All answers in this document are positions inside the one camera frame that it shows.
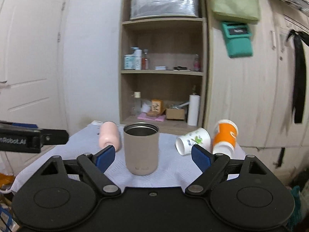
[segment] metal cup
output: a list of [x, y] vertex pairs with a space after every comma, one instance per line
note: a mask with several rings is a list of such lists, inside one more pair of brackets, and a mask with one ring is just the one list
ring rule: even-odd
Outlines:
[[134, 123], [123, 129], [127, 169], [136, 175], [154, 172], [159, 161], [159, 128], [149, 123]]

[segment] door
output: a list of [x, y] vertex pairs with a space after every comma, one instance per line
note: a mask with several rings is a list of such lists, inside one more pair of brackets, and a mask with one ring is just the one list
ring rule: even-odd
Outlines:
[[[302, 144], [303, 135], [305, 133], [309, 118], [309, 83], [307, 81], [307, 93], [302, 124], [295, 124], [294, 116], [292, 115], [292, 97], [295, 76], [295, 49], [293, 38], [291, 37], [288, 42], [285, 42], [285, 39], [291, 29], [296, 31], [304, 31], [307, 33], [309, 30], [306, 27], [307, 23], [304, 21], [303, 17], [298, 16], [297, 18], [290, 18], [283, 13], [278, 13], [277, 17], [282, 21], [282, 23], [278, 24], [278, 27], [276, 28], [276, 36], [279, 46], [277, 92], [266, 147], [300, 146]], [[303, 48], [307, 62], [308, 74], [309, 47], [306, 44], [303, 44]]]
[[206, 128], [213, 130], [223, 118], [239, 129], [241, 146], [265, 144], [276, 87], [277, 52], [272, 43], [274, 22], [269, 0], [259, 0], [261, 19], [249, 25], [252, 31], [252, 57], [229, 58], [219, 22], [213, 18], [213, 62], [209, 116]]
[[[65, 0], [4, 0], [0, 11], [0, 119], [67, 129], [58, 63]], [[34, 154], [7, 153], [19, 167]]]

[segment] paper cup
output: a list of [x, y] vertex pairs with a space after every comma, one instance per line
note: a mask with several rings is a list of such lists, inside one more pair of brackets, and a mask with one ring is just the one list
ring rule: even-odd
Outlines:
[[196, 144], [209, 150], [211, 146], [211, 138], [204, 128], [199, 128], [176, 139], [177, 151], [182, 156], [190, 154], [192, 146]]
[[238, 136], [236, 124], [228, 119], [221, 119], [214, 129], [213, 154], [224, 153], [230, 158], [234, 152]]

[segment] white paper cup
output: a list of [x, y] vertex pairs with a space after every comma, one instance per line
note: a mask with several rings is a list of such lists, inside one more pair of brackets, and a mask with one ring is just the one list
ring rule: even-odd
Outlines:
[[177, 151], [182, 156], [190, 154], [192, 146], [196, 144], [206, 150], [210, 149], [211, 138], [204, 128], [199, 128], [176, 139]]

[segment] pink cylinder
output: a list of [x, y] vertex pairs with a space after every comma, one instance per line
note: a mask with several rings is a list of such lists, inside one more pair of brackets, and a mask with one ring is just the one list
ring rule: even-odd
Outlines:
[[98, 144], [102, 149], [112, 145], [117, 152], [120, 147], [120, 138], [118, 127], [114, 122], [105, 122], [101, 125]]

